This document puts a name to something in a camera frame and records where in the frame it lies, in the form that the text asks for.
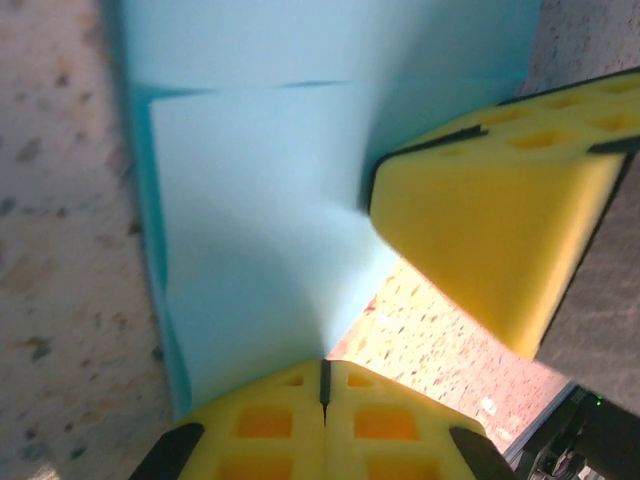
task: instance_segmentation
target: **light blue foam board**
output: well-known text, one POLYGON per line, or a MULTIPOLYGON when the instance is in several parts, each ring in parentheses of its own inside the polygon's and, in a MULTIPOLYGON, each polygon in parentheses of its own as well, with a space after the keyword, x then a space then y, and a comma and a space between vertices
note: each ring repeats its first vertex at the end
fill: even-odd
POLYGON ((396 261, 366 215, 375 160, 459 114, 510 97, 526 74, 539 6, 488 0, 480 12, 473 0, 390 2, 419 18, 422 10, 437 13, 412 27, 422 36, 403 43, 403 21, 414 21, 406 12, 403 21, 372 22, 371 31, 359 24, 365 3, 374 17, 400 15, 381 0, 302 3, 324 30, 314 27, 311 35, 311 25, 294 25, 307 15, 301 2, 122 3, 149 277, 178 417, 335 345, 396 261), (275 4, 277 29, 258 25, 248 7, 266 15, 265 5, 275 4), (328 4, 335 9, 325 10, 328 4), (453 14, 465 4, 478 15, 456 23, 453 14), (336 12, 351 15, 357 32, 340 37, 342 44, 332 43, 342 25, 332 24, 336 12), (217 25, 212 36, 203 27, 209 16, 217 25), (440 50, 410 48, 431 46, 434 18, 451 19, 455 29, 437 28, 455 41, 446 38, 440 50), (260 41, 245 39, 238 50, 233 40, 252 22, 262 28, 252 30, 260 41), (283 40, 273 38, 278 31, 289 39, 297 32, 298 45, 281 47, 283 40), (316 51, 321 32, 331 49, 316 51), (394 63, 374 41, 389 35, 411 61, 394 63), (259 43, 270 42, 254 55, 259 43), (464 46, 471 57, 459 57, 464 46), (358 64, 354 49, 367 60, 358 64), (324 74, 315 60, 301 60, 305 50, 324 74), (246 62, 238 63, 243 51, 246 62), (342 51, 355 64, 340 58, 342 51))

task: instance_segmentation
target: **speckled stone floor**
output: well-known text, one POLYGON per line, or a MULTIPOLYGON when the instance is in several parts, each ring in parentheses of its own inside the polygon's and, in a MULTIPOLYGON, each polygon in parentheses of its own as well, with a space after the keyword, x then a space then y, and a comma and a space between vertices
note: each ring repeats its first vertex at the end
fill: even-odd
MULTIPOLYGON (((525 91, 640 64, 635 0, 544 2, 525 91)), ((0 0, 0 478, 126 478, 170 425, 113 66, 92 0, 0 0)), ((400 263, 334 357, 504 449, 564 379, 400 263)))

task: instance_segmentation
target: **concrete floor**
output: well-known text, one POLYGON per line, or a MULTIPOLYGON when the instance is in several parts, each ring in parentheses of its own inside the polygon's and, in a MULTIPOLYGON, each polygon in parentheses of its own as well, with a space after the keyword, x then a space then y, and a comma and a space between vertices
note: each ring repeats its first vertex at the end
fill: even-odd
MULTIPOLYGON (((545 1, 525 91, 640 64, 640 2, 545 1)), ((126 478, 170 425, 91 0, 0 0, 0 478, 126 478)), ((565 380, 401 263, 336 348, 480 420, 501 449, 565 380)))

